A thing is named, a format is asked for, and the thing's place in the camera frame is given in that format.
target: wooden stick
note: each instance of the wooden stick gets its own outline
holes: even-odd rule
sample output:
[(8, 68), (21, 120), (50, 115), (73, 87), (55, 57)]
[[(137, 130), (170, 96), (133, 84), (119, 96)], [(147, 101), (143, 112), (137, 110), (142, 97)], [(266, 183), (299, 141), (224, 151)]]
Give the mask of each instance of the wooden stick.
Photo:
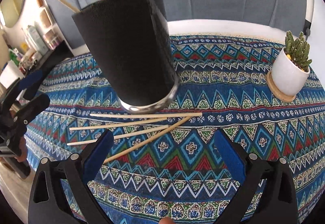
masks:
[[(169, 127), (168, 125), (163, 125), (163, 126), (158, 126), (158, 127), (146, 129), (146, 130), (140, 130), (140, 131), (130, 132), (130, 133), (126, 133), (126, 134), (120, 134), (120, 135), (114, 136), (114, 139), (122, 139), (122, 138), (126, 138), (126, 137), (136, 136), (136, 135), (140, 135), (140, 134), (144, 134), (144, 133), (163, 130), (163, 129), (166, 129), (168, 127)], [(89, 144), (89, 143), (93, 143), (93, 142), (96, 142), (96, 141), (97, 141), (97, 139), (89, 140), (89, 141), (70, 142), (70, 143), (67, 143), (67, 146)]]
[(60, 3), (62, 3), (64, 6), (67, 6), (70, 10), (72, 10), (74, 13), (79, 13), (80, 10), (77, 7), (74, 7), (71, 3), (67, 2), (66, 0), (58, 0)]
[(166, 119), (167, 118), (159, 118), (159, 119), (151, 119), (151, 120), (132, 121), (132, 122), (111, 123), (111, 124), (98, 125), (98, 126), (71, 127), (71, 128), (69, 128), (69, 130), (90, 130), (90, 129), (117, 128), (117, 127), (131, 126), (131, 125), (141, 125), (141, 124), (153, 123), (153, 122), (163, 121)]
[(184, 122), (188, 121), (190, 118), (191, 118), (191, 117), (186, 117), (186, 118), (184, 118), (184, 119), (181, 119), (180, 121), (178, 121), (178, 122), (176, 122), (175, 124), (171, 125), (171, 126), (168, 127), (167, 129), (164, 129), (164, 130), (162, 130), (161, 132), (156, 133), (154, 136), (152, 136), (152, 137), (150, 137), (150, 138), (148, 138), (148, 139), (146, 139), (146, 140), (144, 140), (144, 141), (142, 141), (142, 142), (140, 142), (140, 143), (138, 143), (138, 144), (136, 144), (136, 145), (130, 147), (129, 149), (124, 150), (123, 152), (120, 152), (120, 153), (118, 153), (118, 154), (116, 154), (116, 155), (113, 155), (113, 156), (107, 158), (107, 159), (103, 162), (103, 164), (105, 164), (105, 163), (107, 163), (107, 162), (110, 162), (110, 161), (113, 161), (113, 160), (115, 160), (115, 159), (117, 159), (117, 158), (119, 158), (119, 157), (121, 157), (121, 156), (123, 156), (123, 155), (126, 155), (126, 154), (128, 154), (128, 153), (130, 153), (130, 152), (132, 152), (132, 151), (134, 151), (134, 150), (136, 150), (136, 149), (138, 149), (138, 148), (140, 148), (141, 146), (144, 146), (144, 145), (146, 145), (146, 144), (148, 144), (148, 143), (150, 143), (150, 142), (152, 142), (152, 141), (158, 139), (160, 136), (163, 136), (164, 134), (168, 133), (169, 131), (171, 131), (171, 130), (177, 128), (177, 127), (180, 126), (180, 125), (182, 125)]
[(137, 118), (175, 118), (175, 117), (199, 117), (202, 116), (202, 112), (184, 112), (184, 113), (162, 113), (162, 114), (96, 114), (92, 113), (90, 116), (93, 117), (104, 117), (104, 118), (121, 118), (121, 119), (137, 119)]

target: cactus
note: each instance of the cactus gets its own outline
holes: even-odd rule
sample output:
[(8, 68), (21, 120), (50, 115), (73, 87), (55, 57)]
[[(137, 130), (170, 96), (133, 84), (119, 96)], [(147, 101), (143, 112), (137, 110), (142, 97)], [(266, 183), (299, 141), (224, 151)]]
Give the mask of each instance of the cactus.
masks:
[(312, 62), (311, 59), (308, 60), (309, 49), (310, 45), (303, 38), (303, 32), (296, 40), (294, 40), (291, 31), (287, 32), (284, 52), (286, 55), (290, 55), (291, 61), (305, 72), (308, 71), (308, 66)]

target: wooden saucer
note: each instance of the wooden saucer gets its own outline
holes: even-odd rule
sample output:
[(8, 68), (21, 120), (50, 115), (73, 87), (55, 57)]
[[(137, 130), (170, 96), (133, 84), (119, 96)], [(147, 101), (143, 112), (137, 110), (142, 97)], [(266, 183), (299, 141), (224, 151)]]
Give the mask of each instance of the wooden saucer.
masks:
[(279, 100), (282, 100), (283, 102), (290, 103), (290, 102), (292, 102), (296, 98), (296, 95), (294, 95), (294, 96), (288, 96), (288, 95), (282, 93), (277, 88), (277, 86), (273, 82), (272, 75), (271, 75), (271, 71), (269, 71), (267, 73), (267, 75), (266, 75), (266, 82), (268, 83), (268, 86), (269, 86), (270, 90), (272, 91), (272, 93), (274, 94), (274, 96), (276, 98), (278, 98)]

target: screw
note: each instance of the screw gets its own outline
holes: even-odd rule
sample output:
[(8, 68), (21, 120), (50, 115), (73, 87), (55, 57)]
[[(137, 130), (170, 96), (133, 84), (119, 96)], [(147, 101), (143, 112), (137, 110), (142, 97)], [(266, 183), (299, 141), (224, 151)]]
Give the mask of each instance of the screw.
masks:
[(42, 160), (41, 160), (41, 164), (46, 164), (48, 162), (48, 158), (47, 157), (44, 157)]
[(287, 160), (285, 159), (285, 158), (283, 158), (283, 157), (281, 157), (280, 159), (279, 159), (279, 161), (280, 161), (280, 163), (282, 163), (282, 164), (286, 164), (287, 163)]
[(70, 159), (71, 160), (77, 160), (79, 158), (79, 154), (71, 154)]
[(248, 157), (251, 158), (252, 160), (256, 160), (256, 159), (257, 159), (257, 155), (254, 154), (254, 153), (250, 153), (250, 154), (248, 155)]

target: blue patterned fabric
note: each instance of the blue patterned fabric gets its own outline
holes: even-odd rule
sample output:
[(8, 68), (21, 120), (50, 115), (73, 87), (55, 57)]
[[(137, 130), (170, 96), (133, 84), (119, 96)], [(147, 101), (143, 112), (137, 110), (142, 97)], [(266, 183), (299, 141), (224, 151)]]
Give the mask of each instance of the blue patterned fabric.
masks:
[[(181, 86), (174, 102), (161, 112), (202, 111), (179, 128), (101, 167), (89, 187), (115, 224), (156, 223), (171, 216), (177, 223), (212, 223), (239, 187), (215, 148), (213, 134), (222, 128), (247, 152), (262, 159), (285, 157), (294, 176), (299, 222), (312, 210), (325, 186), (325, 91), (311, 70), (292, 103), (279, 101), (266, 74), (282, 44), (227, 36), (172, 36), (171, 49)], [(114, 90), (90, 54), (57, 65), (40, 86), (51, 105), (26, 133), (28, 161), (37, 168), (44, 156), (66, 159), (84, 145), (66, 143), (100, 136), (103, 129), (69, 127), (119, 123), (90, 113), (124, 114)], [(112, 128), (114, 135), (173, 124)], [(116, 139), (117, 154), (154, 133)], [(66, 182), (71, 208), (81, 214)], [(264, 182), (248, 208), (253, 214)]]

